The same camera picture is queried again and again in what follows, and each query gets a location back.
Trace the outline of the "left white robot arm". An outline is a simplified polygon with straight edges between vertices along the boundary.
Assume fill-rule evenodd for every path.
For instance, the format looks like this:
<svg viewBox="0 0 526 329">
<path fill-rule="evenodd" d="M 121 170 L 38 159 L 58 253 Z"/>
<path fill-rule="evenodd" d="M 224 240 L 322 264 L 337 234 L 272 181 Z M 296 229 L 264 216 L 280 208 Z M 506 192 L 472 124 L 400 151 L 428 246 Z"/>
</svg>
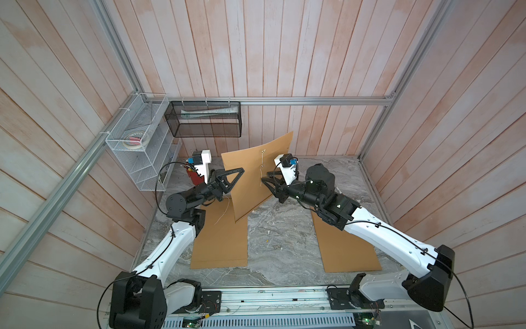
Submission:
<svg viewBox="0 0 526 329">
<path fill-rule="evenodd" d="M 167 197 L 166 216 L 173 223 L 156 249 L 132 271 L 122 271 L 108 285 L 111 328 L 161 328 L 168 315 L 184 310 L 200 314 L 201 283 L 167 277 L 183 251 L 205 225 L 205 205 L 222 201 L 244 174 L 244 169 L 213 170 L 207 183 Z"/>
</svg>

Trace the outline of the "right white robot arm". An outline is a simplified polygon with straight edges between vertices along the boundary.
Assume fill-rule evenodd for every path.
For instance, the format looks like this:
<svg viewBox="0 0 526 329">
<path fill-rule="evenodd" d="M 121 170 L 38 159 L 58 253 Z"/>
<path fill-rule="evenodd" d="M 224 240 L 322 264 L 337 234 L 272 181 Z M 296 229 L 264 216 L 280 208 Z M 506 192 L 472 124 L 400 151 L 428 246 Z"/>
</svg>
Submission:
<svg viewBox="0 0 526 329">
<path fill-rule="evenodd" d="M 404 266 L 403 271 L 383 276 L 361 273 L 346 289 L 328 289 L 337 309 L 373 308 L 385 299 L 411 299 L 434 312 L 445 308 L 455 277 L 455 252 L 446 245 L 435 248 L 420 242 L 376 218 L 359 202 L 336 190 L 336 177 L 323 164 L 309 167 L 301 181 L 298 160 L 285 154 L 263 177 L 246 173 L 234 183 L 231 196 L 238 206 L 252 209 L 269 196 L 280 203 L 293 199 L 323 222 L 365 240 Z"/>
</svg>

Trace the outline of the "brown kraft file bag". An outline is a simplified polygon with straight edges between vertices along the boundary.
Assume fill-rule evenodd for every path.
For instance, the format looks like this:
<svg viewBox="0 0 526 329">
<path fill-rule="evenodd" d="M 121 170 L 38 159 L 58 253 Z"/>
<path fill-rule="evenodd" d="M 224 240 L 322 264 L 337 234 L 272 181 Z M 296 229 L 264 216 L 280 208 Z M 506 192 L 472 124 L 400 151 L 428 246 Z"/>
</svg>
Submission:
<svg viewBox="0 0 526 329">
<path fill-rule="evenodd" d="M 248 263 L 247 218 L 236 220 L 229 198 L 205 207 L 205 225 L 194 240 L 192 270 L 245 267 Z"/>
</svg>

